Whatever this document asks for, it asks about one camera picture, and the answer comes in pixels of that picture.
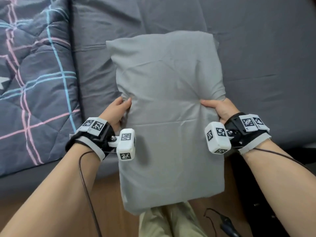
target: white plastic cube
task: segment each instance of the white plastic cube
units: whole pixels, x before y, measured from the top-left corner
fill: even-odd
[[[136,138],[133,129],[123,129],[119,134],[116,153],[120,161],[130,161],[135,158]]]
[[[213,154],[221,155],[232,147],[225,126],[220,122],[211,122],[204,130],[207,147]]]

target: pants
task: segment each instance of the pants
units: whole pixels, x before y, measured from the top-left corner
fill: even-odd
[[[188,202],[168,205],[166,210],[168,216],[163,213],[162,207],[142,213],[139,217],[139,237],[207,237]]]

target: forearm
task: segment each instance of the forearm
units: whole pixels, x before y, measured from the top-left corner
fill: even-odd
[[[91,151],[74,144],[47,178],[9,221],[0,237],[8,236],[62,236],[69,222],[87,203],[78,161]],[[91,191],[100,159],[95,153],[86,154],[81,169],[88,191]]]
[[[258,148],[286,154],[270,140]],[[276,154],[251,150],[244,159],[289,235],[316,236],[316,177],[294,161]]]

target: brown floor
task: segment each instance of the brown floor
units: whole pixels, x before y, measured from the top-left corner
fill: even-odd
[[[119,176],[114,174],[108,178],[98,180],[91,194],[93,206],[104,236],[107,237],[136,237],[138,236],[138,217],[126,212],[120,195]],[[26,200],[26,197],[10,201],[0,201],[0,229],[17,209]],[[209,219],[203,218],[207,207],[214,208],[223,215],[228,216],[235,228],[243,237],[252,237],[249,224],[247,223],[238,199],[238,193],[232,174],[230,161],[225,161],[225,191],[211,198],[196,199],[190,201],[195,213],[209,237],[215,236]],[[68,237],[95,237],[97,236],[91,214],[88,207],[85,208],[84,218],[70,223]],[[215,224],[218,237],[227,237],[219,228],[219,216],[209,212]]]

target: hand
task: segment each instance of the hand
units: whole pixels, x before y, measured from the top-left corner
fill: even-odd
[[[200,102],[205,107],[215,108],[220,117],[220,122],[223,124],[233,115],[240,112],[228,98],[225,100],[201,100]]]
[[[129,109],[132,105],[132,98],[123,102],[123,98],[119,97],[113,101],[103,113],[99,116],[103,120],[106,120],[116,132],[120,129],[121,118],[123,117],[125,111]]]

